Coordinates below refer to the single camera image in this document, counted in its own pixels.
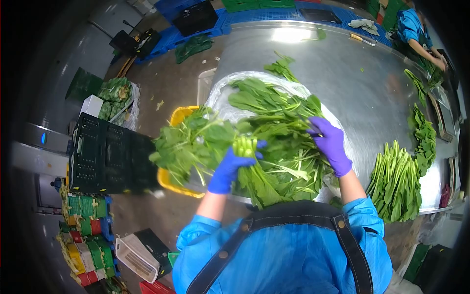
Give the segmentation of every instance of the hand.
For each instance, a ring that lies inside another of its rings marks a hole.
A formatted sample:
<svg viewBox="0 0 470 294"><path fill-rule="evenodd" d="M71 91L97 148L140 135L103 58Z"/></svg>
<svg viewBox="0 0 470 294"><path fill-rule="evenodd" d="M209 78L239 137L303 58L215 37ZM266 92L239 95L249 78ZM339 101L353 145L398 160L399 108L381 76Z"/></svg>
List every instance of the hand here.
<svg viewBox="0 0 470 294"><path fill-rule="evenodd" d="M434 63L438 68L442 69L443 72L446 70L446 65L439 58L434 58L432 63Z"/></svg>
<svg viewBox="0 0 470 294"><path fill-rule="evenodd" d="M259 140L256 144L257 148L266 147L265 140ZM263 155L255 152L256 158L263 159ZM256 159L249 157L235 156L232 146L230 146L225 154L224 159L219 164L219 167L214 172L211 182L207 190L214 194L228 194L230 193L230 186L233 181L237 180L238 168L249 167L256 163Z"/></svg>
<svg viewBox="0 0 470 294"><path fill-rule="evenodd" d="M447 63L446 58L442 54L439 56L439 59L446 65L446 67L449 66L449 64Z"/></svg>
<svg viewBox="0 0 470 294"><path fill-rule="evenodd" d="M331 167L335 171L335 176L338 178L344 176L353 168L353 162L346 156L343 147L343 131L332 126L329 121L321 117L312 116L309 117L309 120L323 135L323 137L314 137L313 140L320 151L325 154ZM312 129L308 129L307 133L311 135L316 134Z"/></svg>

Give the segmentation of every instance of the metal table surface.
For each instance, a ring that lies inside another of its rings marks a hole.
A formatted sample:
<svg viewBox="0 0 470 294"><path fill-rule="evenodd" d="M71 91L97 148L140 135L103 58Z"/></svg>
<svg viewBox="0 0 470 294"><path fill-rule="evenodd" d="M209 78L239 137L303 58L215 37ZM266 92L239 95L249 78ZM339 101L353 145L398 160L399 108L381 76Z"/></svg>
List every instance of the metal table surface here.
<svg viewBox="0 0 470 294"><path fill-rule="evenodd" d="M401 148L414 150L416 140L407 122L414 103L439 133L431 102L428 100L424 110L404 69L421 80L426 80L425 72L390 47L381 43L372 47L350 39L346 30L308 22L247 22L233 24L232 28L212 85L233 72L263 72L265 64L278 59L274 50L296 59L290 65L294 75L341 122L350 142L345 146L346 154L364 188L369 185L376 155L384 151L386 142L391 144L396 139ZM301 40L315 38L317 28L326 32L325 39ZM449 182L447 158L456 156L457 146L457 140L447 143L436 139L436 160L420 179L423 212L439 207L442 187ZM317 200L326 201L328 194L328 189L322 189ZM250 203L247 198L235 198Z"/></svg>

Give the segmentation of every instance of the apron button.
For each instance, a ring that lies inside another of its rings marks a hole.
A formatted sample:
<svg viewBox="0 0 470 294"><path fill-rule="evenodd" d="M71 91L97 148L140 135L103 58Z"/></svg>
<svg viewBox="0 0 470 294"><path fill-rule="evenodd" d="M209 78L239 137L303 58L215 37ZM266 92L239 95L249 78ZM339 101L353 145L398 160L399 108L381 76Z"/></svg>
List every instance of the apron button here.
<svg viewBox="0 0 470 294"><path fill-rule="evenodd" d="M224 258L227 258L228 256L228 252L227 251L220 251L219 252L219 257L224 259Z"/></svg>

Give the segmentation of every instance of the apron strap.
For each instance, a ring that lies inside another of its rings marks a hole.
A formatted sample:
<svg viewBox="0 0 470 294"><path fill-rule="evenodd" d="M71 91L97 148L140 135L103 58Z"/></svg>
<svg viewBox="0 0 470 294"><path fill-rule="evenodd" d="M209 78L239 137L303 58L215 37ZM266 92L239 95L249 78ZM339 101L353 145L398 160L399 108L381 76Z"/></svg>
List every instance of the apron strap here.
<svg viewBox="0 0 470 294"><path fill-rule="evenodd" d="M349 230L347 217L341 210L329 204L310 200L276 204L245 218L240 222L235 233L196 275L186 293L207 293L249 234L288 223L314 225L335 231L352 269L357 293L373 294L369 265L358 242Z"/></svg>

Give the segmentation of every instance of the concrete floor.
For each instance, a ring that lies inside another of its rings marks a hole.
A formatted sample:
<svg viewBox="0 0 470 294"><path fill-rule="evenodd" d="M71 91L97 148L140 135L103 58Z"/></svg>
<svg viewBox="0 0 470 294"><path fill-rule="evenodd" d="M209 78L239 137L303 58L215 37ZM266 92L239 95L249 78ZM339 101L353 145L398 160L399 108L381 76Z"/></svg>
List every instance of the concrete floor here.
<svg viewBox="0 0 470 294"><path fill-rule="evenodd" d="M221 3L214 1L213 5L215 8L220 8ZM151 26L157 30L162 30L168 25L161 16L152 16L146 19L144 24L139 24L139 26ZM137 132L158 137L159 129L168 125L167 120L170 119L174 109L180 106L196 105L198 75L217 67L218 61L215 58L221 56L228 37L224 35L213 38L212 48L191 56L181 64L176 64L174 50L171 50L144 64L134 64L131 67L127 78L141 86ZM105 80L115 77L123 62L124 60L121 59L113 64ZM162 100L164 104L157 111L157 103ZM151 228L170 250L175 250L178 234L191 221L200 199L169 190L165 190L164 194L165 197L162 199L157 199L152 195L112 195L113 232L124 236ZM249 213L245 204L229 201L223 223L229 224ZM418 217L414 221L385 226L384 239L395 270L407 259L416 242L422 221L423 217ZM141 279L125 265L120 264L119 268L122 280L127 284L129 291L134 294L140 293L139 281ZM159 281L172 287L171 274Z"/></svg>

